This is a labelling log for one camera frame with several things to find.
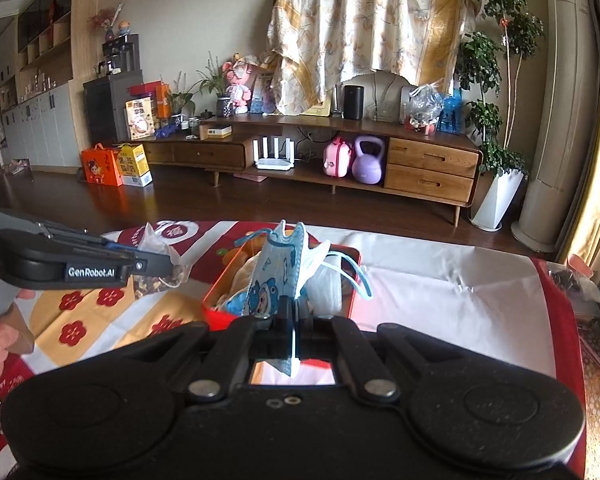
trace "red and white tablecloth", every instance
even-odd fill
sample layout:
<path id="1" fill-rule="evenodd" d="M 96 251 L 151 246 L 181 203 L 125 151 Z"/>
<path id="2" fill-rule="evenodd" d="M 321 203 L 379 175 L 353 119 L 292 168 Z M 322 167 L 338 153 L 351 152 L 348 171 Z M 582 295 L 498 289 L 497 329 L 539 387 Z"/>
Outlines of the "red and white tablecloth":
<path id="1" fill-rule="evenodd" d="M 15 302 L 27 325 L 35 327 L 32 332 L 36 345 L 30 355 L 9 357 L 0 379 L 0 396 L 33 374 L 187 322 L 188 305 L 198 304 L 222 272 L 222 256 L 234 247 L 235 240 L 264 226 L 261 222 L 232 221 L 154 224 L 157 233 L 186 262 L 193 263 L 193 268 L 189 281 L 177 291 L 137 301 L 132 292 L 108 289 L 89 294 L 55 292 L 55 296 L 36 292 L 17 298 L 19 289 L 1 283 L 0 314 Z M 308 226 L 308 231 L 320 241 L 330 240 L 360 251 L 374 294 L 370 301 L 360 297 L 354 300 L 350 316 L 362 330 L 374 330 L 382 322 L 400 323 L 556 377 L 584 403 L 573 311 L 550 281 L 543 262 L 487 249 L 375 233 L 320 226 Z M 123 244 L 137 244 L 142 228 L 107 236 Z M 165 294 L 180 298 L 177 314 L 166 315 L 160 310 Z M 53 322 L 48 321 L 48 306 L 41 312 L 41 304 L 50 301 L 55 301 Z M 85 322 L 80 316 L 89 304 L 94 311 L 101 308 L 102 314 L 96 321 Z M 330 370 L 303 365 L 291 380 L 267 366 L 261 382 L 326 384 L 333 382 L 333 377 Z M 13 456 L 0 433 L 0 478 L 12 465 Z M 584 473 L 584 437 L 571 466 L 580 475 Z"/>

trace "wooden tv cabinet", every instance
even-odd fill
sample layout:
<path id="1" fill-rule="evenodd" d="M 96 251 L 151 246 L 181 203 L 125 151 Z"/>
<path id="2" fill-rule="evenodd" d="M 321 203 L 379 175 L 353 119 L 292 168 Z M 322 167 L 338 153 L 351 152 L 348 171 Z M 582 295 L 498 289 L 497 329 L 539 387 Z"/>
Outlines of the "wooden tv cabinet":
<path id="1" fill-rule="evenodd" d="M 181 134 L 167 139 L 143 139 L 149 164 L 205 168 L 214 172 L 215 186 L 219 185 L 220 173 L 244 173 L 327 184 L 332 193 L 337 187 L 349 187 L 445 203 L 455 206 L 455 226 L 460 208 L 469 207 L 474 199 L 482 153 L 464 135 L 435 133 L 426 136 L 407 130 L 399 123 L 313 116 L 243 114 L 221 122 L 232 125 L 233 135 L 221 140 L 185 140 Z M 327 176 L 322 170 L 321 157 L 309 162 L 296 161 L 289 171 L 258 170 L 253 160 L 253 139 L 280 136 L 284 126 L 328 128 L 386 138 L 383 180 L 370 186 L 360 184 L 350 175 L 343 178 Z"/>

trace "standing air conditioner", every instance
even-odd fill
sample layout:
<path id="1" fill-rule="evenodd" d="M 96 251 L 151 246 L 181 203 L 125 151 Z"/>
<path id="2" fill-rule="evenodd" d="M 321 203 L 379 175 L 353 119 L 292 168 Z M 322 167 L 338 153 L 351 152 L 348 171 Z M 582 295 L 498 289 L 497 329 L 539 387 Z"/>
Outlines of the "standing air conditioner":
<path id="1" fill-rule="evenodd" d="M 573 201 L 598 104 L 598 48 L 588 0 L 549 0 L 549 62 L 531 182 L 513 235 L 555 251 Z"/>

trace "dark wood floor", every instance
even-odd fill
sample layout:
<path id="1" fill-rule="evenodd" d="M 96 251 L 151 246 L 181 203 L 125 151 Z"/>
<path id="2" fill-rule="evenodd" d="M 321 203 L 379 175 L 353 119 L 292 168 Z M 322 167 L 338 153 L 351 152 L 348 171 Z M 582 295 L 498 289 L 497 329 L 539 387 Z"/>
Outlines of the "dark wood floor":
<path id="1" fill-rule="evenodd" d="M 24 171 L 0 176 L 0 207 L 11 208 L 92 232 L 160 219 L 288 222 L 374 231 L 532 254 L 511 235 L 512 218 L 497 233 L 472 226 L 466 214 L 454 228 L 453 208 L 398 196 L 269 178 L 257 184 L 191 168 L 154 167 L 153 185 L 110 187 L 74 176 Z"/>

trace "black pot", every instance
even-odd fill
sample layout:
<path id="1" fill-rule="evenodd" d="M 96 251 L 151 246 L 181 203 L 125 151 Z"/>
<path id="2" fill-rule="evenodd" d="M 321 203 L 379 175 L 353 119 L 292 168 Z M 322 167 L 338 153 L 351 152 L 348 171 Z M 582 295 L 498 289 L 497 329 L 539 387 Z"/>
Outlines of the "black pot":
<path id="1" fill-rule="evenodd" d="M 216 104 L 217 117 L 231 117 L 234 114 L 234 103 L 230 97 L 219 97 Z"/>

